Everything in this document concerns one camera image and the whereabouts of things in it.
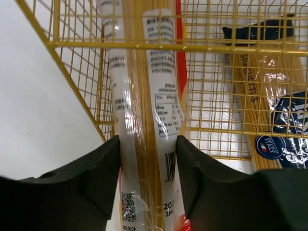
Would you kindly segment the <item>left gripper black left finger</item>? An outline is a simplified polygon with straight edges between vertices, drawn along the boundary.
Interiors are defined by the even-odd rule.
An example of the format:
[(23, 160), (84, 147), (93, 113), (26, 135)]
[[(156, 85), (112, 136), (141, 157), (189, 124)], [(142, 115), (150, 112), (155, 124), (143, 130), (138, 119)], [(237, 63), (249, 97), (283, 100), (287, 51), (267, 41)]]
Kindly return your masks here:
[(3, 231), (103, 231), (113, 211), (120, 141), (38, 178), (0, 179)]

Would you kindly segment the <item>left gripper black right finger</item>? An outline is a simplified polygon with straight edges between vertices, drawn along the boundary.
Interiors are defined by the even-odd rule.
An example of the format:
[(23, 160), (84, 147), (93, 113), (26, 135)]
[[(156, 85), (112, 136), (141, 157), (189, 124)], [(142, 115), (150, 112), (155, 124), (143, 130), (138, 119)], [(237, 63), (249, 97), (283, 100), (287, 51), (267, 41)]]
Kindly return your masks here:
[(177, 137), (184, 210), (194, 231), (305, 231), (308, 172), (270, 169), (245, 174)]

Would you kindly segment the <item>red white spaghetti bag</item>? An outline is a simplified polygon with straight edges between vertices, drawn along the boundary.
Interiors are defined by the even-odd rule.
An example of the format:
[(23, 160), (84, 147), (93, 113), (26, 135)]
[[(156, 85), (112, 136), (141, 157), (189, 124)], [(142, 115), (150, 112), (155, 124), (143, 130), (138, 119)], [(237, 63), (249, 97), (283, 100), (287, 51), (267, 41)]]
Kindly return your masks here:
[(180, 199), (176, 140), (186, 131), (187, 68), (182, 51), (148, 48), (184, 39), (179, 0), (99, 0), (110, 48), (112, 106), (120, 139), (120, 211), (124, 231), (189, 229)]

